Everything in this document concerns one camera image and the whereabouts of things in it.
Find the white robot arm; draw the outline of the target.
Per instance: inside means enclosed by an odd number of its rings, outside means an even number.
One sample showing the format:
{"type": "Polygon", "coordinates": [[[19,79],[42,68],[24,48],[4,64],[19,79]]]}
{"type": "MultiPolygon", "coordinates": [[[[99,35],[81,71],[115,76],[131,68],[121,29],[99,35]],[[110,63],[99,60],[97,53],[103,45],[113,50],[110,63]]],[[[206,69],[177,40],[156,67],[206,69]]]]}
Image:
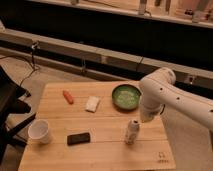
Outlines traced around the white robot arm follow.
{"type": "Polygon", "coordinates": [[[213,150],[213,100],[192,94],[174,86],[176,75],[170,68],[162,67],[139,81],[142,97],[139,101],[140,120],[150,122],[169,105],[210,131],[213,150]]]}

